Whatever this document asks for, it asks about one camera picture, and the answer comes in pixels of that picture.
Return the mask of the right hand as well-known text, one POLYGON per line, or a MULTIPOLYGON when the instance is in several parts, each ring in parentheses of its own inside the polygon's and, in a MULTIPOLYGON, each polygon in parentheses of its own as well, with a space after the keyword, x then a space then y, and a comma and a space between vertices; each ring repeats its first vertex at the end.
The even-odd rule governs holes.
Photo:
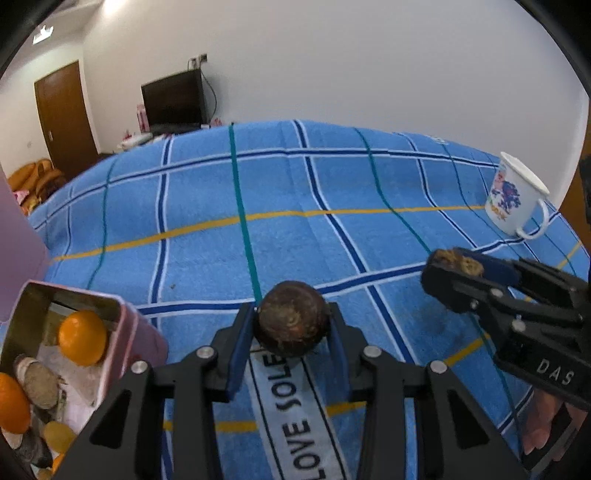
POLYGON ((525 429, 522 433, 524 453, 542 449, 551 434, 552 421, 564 402, 539 389, 534 390, 533 403, 529 408, 525 429))

